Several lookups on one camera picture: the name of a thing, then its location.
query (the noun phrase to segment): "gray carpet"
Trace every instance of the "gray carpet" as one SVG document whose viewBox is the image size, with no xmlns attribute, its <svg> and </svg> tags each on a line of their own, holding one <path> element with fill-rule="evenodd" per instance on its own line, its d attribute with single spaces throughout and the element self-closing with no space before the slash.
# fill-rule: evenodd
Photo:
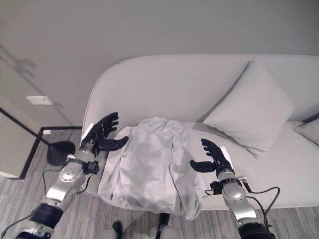
<svg viewBox="0 0 319 239">
<path fill-rule="evenodd" d="M 50 142 L 71 140 L 78 143 L 79 130 L 56 131 Z M 9 224 L 28 215 L 44 195 L 41 174 L 47 147 L 41 144 L 24 181 L 0 177 L 0 224 Z M 56 173 L 47 173 L 50 186 Z M 94 234 L 121 221 L 125 239 L 154 239 L 158 218 L 150 212 L 116 208 L 86 193 L 79 195 L 55 229 L 54 239 L 92 239 Z M 277 238 L 319 238 L 319 207 L 272 209 L 269 215 Z M 170 224 L 183 232 L 185 239 L 236 239 L 238 232 L 229 211 L 202 211 L 194 221 L 172 216 Z"/>
</svg>

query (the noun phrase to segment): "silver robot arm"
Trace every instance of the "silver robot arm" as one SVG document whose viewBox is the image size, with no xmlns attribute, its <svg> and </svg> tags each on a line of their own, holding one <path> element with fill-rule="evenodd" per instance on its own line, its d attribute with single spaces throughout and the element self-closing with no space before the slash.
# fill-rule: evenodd
<svg viewBox="0 0 319 239">
<path fill-rule="evenodd" d="M 230 157 L 225 147 L 219 148 L 213 142 L 202 139 L 204 150 L 207 156 L 214 159 L 214 162 L 191 161 L 191 167 L 201 173 L 213 172 L 219 182 L 210 184 L 211 192 L 214 195 L 221 194 L 226 206 L 232 213 L 241 239 L 274 239 L 275 236 L 269 232 L 268 228 L 257 217 L 255 208 L 248 202 L 246 192 L 241 182 L 251 192 L 246 177 L 236 177 L 230 163 Z"/>
<path fill-rule="evenodd" d="M 12 224 L 2 238 L 8 239 L 50 239 L 63 213 L 69 208 L 75 196 L 81 192 L 81 185 L 88 174 L 97 174 L 98 162 L 94 161 L 100 151 L 115 151 L 122 148 L 128 137 L 120 140 L 106 139 L 116 130 L 118 113 L 112 113 L 97 124 L 91 124 L 84 133 L 79 151 L 68 155 L 67 164 L 60 170 L 56 182 L 49 188 L 40 205 L 28 220 Z"/>
</svg>

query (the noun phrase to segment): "sofa cushion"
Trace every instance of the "sofa cushion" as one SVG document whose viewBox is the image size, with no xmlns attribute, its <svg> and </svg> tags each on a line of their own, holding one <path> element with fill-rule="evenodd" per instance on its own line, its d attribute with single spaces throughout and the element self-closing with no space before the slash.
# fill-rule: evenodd
<svg viewBox="0 0 319 239">
<path fill-rule="evenodd" d="M 253 60 L 229 95 L 204 120 L 259 158 L 294 109 L 267 71 Z"/>
<path fill-rule="evenodd" d="M 225 146 L 237 176 L 247 176 L 253 191 L 262 191 L 279 186 L 281 193 L 274 208 L 319 206 L 319 146 L 310 142 L 293 129 L 291 122 L 286 122 L 272 148 L 264 160 L 256 160 L 244 147 L 225 134 L 197 122 L 184 122 L 189 134 L 188 149 L 196 161 L 212 160 L 206 156 L 201 145 L 201 138 L 207 138 L 218 146 Z M 216 173 L 205 173 L 207 188 L 216 181 Z M 274 192 L 255 195 L 267 207 Z M 203 200 L 203 210 L 226 209 L 221 195 L 213 195 Z"/>
</svg>

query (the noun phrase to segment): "white pillow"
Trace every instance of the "white pillow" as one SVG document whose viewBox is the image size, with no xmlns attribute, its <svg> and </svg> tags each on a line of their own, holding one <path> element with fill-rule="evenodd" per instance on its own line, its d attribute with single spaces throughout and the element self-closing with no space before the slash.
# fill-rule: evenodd
<svg viewBox="0 0 319 239">
<path fill-rule="evenodd" d="M 223 131 L 259 158 L 275 142 L 293 109 L 285 93 L 254 60 L 204 124 Z"/>
<path fill-rule="evenodd" d="M 295 131 L 319 145 L 319 118 L 306 125 L 296 128 Z"/>
</svg>

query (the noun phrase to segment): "wall outlet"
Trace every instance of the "wall outlet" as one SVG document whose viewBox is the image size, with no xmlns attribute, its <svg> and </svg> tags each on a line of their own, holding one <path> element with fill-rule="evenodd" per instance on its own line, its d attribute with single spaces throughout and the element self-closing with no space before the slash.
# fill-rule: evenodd
<svg viewBox="0 0 319 239">
<path fill-rule="evenodd" d="M 33 105 L 53 105 L 52 100 L 50 100 L 48 96 L 27 96 L 26 99 L 29 100 Z"/>
</svg>

